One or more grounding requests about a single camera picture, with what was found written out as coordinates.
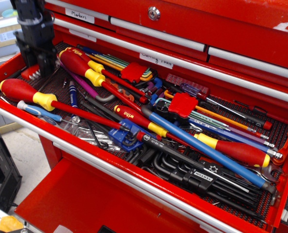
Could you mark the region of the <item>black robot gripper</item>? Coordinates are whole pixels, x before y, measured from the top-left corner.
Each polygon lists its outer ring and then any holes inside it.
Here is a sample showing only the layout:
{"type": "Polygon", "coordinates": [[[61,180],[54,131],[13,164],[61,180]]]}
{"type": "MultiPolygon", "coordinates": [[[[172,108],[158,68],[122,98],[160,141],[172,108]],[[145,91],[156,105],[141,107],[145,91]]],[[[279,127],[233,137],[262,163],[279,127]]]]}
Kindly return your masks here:
{"type": "Polygon", "coordinates": [[[22,31],[15,33],[26,67],[39,65],[46,78],[56,69],[57,51],[53,45],[54,14],[45,8],[44,0],[12,0],[22,31]]]}

